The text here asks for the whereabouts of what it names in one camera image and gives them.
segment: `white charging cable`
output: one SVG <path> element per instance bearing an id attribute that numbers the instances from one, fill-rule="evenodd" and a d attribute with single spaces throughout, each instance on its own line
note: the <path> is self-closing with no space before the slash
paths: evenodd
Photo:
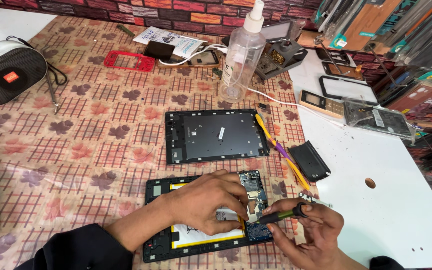
<path id="1" fill-rule="evenodd" d="M 198 55 L 198 54 L 200 54 L 200 53 L 206 51 L 207 49 L 220 49 L 220 48 L 226 48 L 226 49 L 227 49 L 228 46 L 223 45 L 223 44 L 211 44 L 211 45 L 208 45 L 208 46 L 204 47 L 204 49 L 202 49 L 201 51 L 199 51 L 199 52 L 195 52 L 195 53 L 191 54 L 188 58 L 184 59 L 184 60 L 181 61 L 181 62 L 177 62 L 177 63 L 172 63 L 172 64 L 170 64 L 170 63 L 165 63 L 165 62 L 161 61 L 161 59 L 159 59 L 159 63 L 161 63 L 161 64 L 163 64 L 163 65 L 168 65 L 168 66 L 181 65 L 181 64 L 183 64 L 183 63 L 188 62 L 188 61 L 189 61 L 191 58 L 193 58 L 195 55 Z"/>
<path id="2" fill-rule="evenodd" d="M 328 119 L 328 118 L 326 118 L 326 117 L 324 117 L 324 116 L 321 116 L 321 115 L 315 113 L 312 109 L 310 109 L 310 108 L 308 108 L 308 107 L 304 107 L 303 105 L 300 105 L 300 104 L 297 104 L 297 103 L 291 103 L 291 102 L 283 102 L 283 101 L 279 101 L 279 100 L 277 100 L 277 99 L 274 99 L 274 98 L 270 97 L 269 95 L 267 95 L 267 94 L 265 94 L 265 93 L 262 93 L 262 92 L 260 92 L 260 91 L 255 90 L 255 89 L 251 89 L 251 88 L 249 88 L 249 87 L 248 87 L 248 90 L 253 91 L 254 93 L 258 93 L 258 94 L 260 94 L 260 95 L 263 95 L 263 96 L 267 97 L 268 99 L 270 99 L 270 100 L 272 100 L 272 101 L 276 101 L 276 102 L 281 103 L 281 104 L 284 104 L 284 105 L 292 105 L 292 106 L 297 106 L 298 108 L 304 108 L 305 110 L 309 111 L 311 114 L 314 114 L 314 115 L 316 115 L 317 117 L 319 117 L 319 118 L 321 118 L 321 119 L 324 119 L 324 120 L 326 120 L 326 121 L 328 121 L 328 122 L 331 122 L 331 123 L 333 123 L 333 124 L 335 124 L 335 125 L 337 125 L 337 126 L 346 126 L 346 125 L 343 124 L 343 123 L 340 123 L 340 122 L 338 122 L 338 121 L 335 121 L 335 120 L 332 120 L 332 119 Z"/>

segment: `hole in desk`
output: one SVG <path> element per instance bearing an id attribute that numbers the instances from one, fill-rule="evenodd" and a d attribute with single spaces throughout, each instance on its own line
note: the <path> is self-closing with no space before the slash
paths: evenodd
<path id="1" fill-rule="evenodd" d="M 375 187 L 376 187 L 376 183 L 375 183 L 375 181 L 373 181 L 371 178 L 366 178 L 366 179 L 364 179 L 364 183 L 366 183 L 366 185 L 367 185 L 369 188 L 375 188 Z"/>

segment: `hand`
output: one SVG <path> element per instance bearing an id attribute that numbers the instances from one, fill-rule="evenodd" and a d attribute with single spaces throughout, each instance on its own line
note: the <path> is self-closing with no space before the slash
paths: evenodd
<path id="1" fill-rule="evenodd" d="M 301 198 L 283 199 L 263 210 L 263 215 L 291 210 Z M 338 248 L 338 235 L 344 219 L 338 212 L 322 204 L 307 204 L 301 210 L 308 218 L 299 218 L 304 227 L 306 243 L 295 245 L 277 224 L 268 224 L 274 243 L 297 267 L 305 270 L 366 270 Z"/>
<path id="2" fill-rule="evenodd" d="M 212 236 L 242 227 L 237 220 L 219 221 L 216 210 L 228 207 L 248 220 L 248 195 L 239 175 L 220 169 L 160 196 L 169 207 L 171 225 L 184 224 Z"/>

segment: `tablecloth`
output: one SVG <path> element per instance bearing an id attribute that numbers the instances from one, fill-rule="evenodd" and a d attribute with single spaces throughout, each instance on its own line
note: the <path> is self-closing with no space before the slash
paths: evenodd
<path id="1" fill-rule="evenodd" d="M 0 106 L 0 269 L 32 258 L 56 233 L 98 223 L 102 226 L 144 204 L 148 179 L 201 175 L 219 169 L 259 170 L 269 203 L 297 197 L 303 190 L 285 160 L 270 156 L 184 165 L 167 165 L 163 115 L 166 111 L 258 108 L 269 132 L 283 145 L 304 142 L 296 107 L 248 91 L 237 104 L 218 93 L 209 68 L 151 72 L 108 68 L 111 50 L 142 52 L 144 45 L 116 23 L 56 17 L 29 42 L 49 45 L 47 61 L 67 74 L 53 84 L 62 103 L 55 115 L 46 79 Z M 135 34 L 145 27 L 125 25 Z M 210 43 L 221 38 L 177 32 Z M 295 102 L 287 72 L 250 87 L 280 101 Z M 318 198 L 315 185 L 304 193 Z M 297 220 L 280 222 L 295 242 L 304 242 Z M 272 242 L 146 264 L 141 249 L 134 269 L 291 269 Z"/>

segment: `speaker grille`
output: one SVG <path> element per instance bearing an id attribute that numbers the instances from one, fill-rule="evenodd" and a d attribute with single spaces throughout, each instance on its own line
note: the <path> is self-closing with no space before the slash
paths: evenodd
<path id="1" fill-rule="evenodd" d="M 11 83 L 3 76 L 11 71 L 20 77 Z M 0 56 L 0 105 L 8 103 L 39 82 L 46 74 L 46 61 L 31 48 L 15 48 Z"/>

